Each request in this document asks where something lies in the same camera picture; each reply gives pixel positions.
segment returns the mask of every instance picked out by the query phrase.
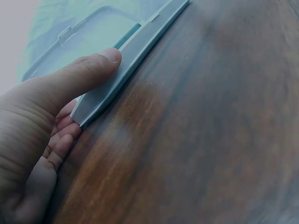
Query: wood grain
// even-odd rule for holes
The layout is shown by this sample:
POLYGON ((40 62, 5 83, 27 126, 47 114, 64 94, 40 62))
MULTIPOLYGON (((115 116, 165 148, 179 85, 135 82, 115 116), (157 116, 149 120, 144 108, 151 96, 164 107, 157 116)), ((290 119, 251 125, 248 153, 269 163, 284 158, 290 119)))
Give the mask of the wood grain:
POLYGON ((299 2, 194 0, 62 166, 56 224, 299 223, 299 2))

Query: finger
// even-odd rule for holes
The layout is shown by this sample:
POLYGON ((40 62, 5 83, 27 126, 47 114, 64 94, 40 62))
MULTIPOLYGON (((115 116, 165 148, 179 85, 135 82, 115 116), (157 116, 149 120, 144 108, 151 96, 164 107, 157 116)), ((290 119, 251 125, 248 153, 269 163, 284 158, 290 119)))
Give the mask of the finger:
POLYGON ((48 143, 48 147, 50 147, 50 149, 53 149, 55 147, 55 145, 60 141, 60 139, 63 136, 67 135, 67 134, 70 134, 74 139, 76 139, 77 137, 79 137, 79 135, 81 134, 81 132, 82 132, 82 130, 79 127, 79 125, 76 124, 76 123, 72 123, 71 125, 65 127, 61 131, 59 131, 56 134, 54 134, 50 138, 50 141, 48 143))
POLYGON ((33 102, 57 116, 68 102, 104 84, 120 63, 120 52, 114 48, 106 49, 98 54, 81 57, 50 75, 30 79, 14 92, 18 96, 26 92, 23 97, 25 102, 33 102))
POLYGON ((56 119, 60 119, 60 118, 63 118, 65 116, 69 115, 75 108, 76 104, 77 104, 77 101, 75 99, 72 100, 71 102, 69 102, 67 105, 64 106, 64 108, 61 109, 59 114, 56 116, 56 119))
POLYGON ((56 144, 56 146, 48 156, 48 161, 53 165, 56 172, 58 171, 58 168, 64 161, 64 158, 69 152, 73 142, 74 139, 70 134, 65 135, 60 139, 60 141, 56 144))
POLYGON ((64 118, 56 120, 53 127, 53 131, 51 133, 51 137, 57 132, 67 127, 68 125, 71 125, 72 123, 75 123, 75 121, 70 116, 66 116, 64 118))

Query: brown wood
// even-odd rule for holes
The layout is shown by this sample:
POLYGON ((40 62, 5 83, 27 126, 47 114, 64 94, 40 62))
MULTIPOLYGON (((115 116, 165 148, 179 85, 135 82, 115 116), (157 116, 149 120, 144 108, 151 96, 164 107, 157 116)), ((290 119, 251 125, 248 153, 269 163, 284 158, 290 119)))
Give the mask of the brown wood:
POLYGON ((193 0, 60 170, 45 222, 299 223, 299 1, 193 0))

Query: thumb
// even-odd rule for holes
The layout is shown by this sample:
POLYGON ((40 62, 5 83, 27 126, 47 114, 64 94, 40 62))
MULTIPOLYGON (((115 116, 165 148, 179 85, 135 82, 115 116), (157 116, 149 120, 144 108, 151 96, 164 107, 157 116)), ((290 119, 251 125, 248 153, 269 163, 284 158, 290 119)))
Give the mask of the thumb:
POLYGON ((109 48, 78 58, 50 75, 30 79, 15 91, 23 96, 22 104, 29 101, 56 116, 72 99, 105 83, 120 64, 120 52, 109 48))

